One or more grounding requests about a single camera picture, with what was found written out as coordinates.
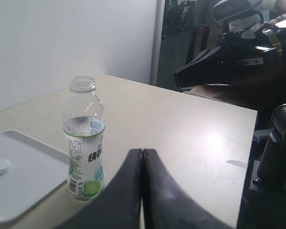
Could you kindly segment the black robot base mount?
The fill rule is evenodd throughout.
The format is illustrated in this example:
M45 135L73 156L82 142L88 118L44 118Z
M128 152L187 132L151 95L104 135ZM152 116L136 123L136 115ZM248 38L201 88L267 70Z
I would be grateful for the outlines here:
M286 229L286 104L253 135L238 229Z

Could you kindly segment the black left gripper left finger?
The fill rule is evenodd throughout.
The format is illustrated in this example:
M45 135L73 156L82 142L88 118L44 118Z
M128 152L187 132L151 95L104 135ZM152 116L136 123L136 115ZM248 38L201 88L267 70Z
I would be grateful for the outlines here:
M138 229L142 150L131 149L105 189L58 229Z

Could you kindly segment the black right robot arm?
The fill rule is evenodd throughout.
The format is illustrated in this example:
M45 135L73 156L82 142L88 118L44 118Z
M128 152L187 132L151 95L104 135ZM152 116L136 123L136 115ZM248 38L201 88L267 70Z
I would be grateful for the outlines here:
M258 111L286 102L286 20L220 35L173 73L179 89Z

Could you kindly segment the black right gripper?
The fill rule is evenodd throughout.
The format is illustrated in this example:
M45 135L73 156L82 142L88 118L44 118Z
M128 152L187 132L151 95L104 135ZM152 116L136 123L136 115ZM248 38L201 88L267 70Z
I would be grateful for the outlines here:
M250 74L278 66L283 60L283 45L278 37L281 30L282 27L264 23L251 39L241 37L246 30L218 36L216 47L203 50L173 73L176 86L232 85Z

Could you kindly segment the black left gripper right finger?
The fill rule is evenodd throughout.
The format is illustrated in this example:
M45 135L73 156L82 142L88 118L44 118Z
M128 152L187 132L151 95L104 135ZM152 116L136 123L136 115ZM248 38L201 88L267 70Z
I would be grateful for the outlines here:
M142 200L148 229L231 229L177 184L154 149L142 151Z

